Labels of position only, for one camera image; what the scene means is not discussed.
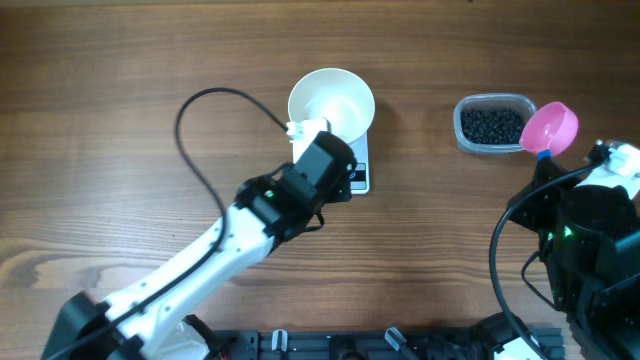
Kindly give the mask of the pink scoop with blue handle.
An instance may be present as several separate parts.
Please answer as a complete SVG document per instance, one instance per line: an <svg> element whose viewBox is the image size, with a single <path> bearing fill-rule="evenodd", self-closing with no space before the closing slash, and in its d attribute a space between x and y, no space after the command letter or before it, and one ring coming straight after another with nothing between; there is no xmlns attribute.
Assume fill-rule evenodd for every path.
<svg viewBox="0 0 640 360"><path fill-rule="evenodd" d="M541 107L523 128L519 144L528 153L554 157L567 150L577 136L577 115L562 102Z"/></svg>

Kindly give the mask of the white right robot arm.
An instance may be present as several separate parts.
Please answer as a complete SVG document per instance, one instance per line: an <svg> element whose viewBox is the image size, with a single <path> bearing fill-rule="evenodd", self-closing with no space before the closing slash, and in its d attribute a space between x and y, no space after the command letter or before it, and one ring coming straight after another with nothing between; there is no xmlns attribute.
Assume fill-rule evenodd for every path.
<svg viewBox="0 0 640 360"><path fill-rule="evenodd" d="M587 359L639 356L639 217L622 185L580 179L551 159L514 196L511 221L537 234L552 307Z"/></svg>

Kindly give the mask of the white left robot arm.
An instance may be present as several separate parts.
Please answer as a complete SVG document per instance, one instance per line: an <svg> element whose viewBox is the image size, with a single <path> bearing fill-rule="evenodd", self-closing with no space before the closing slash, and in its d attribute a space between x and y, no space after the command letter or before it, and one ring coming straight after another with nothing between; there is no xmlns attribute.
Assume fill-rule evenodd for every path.
<svg viewBox="0 0 640 360"><path fill-rule="evenodd" d="M295 163L247 180L196 241L160 268L100 302L80 292L61 308L45 359L152 359L180 322L219 287L281 243L312 231L327 203L351 198L349 145L319 132Z"/></svg>

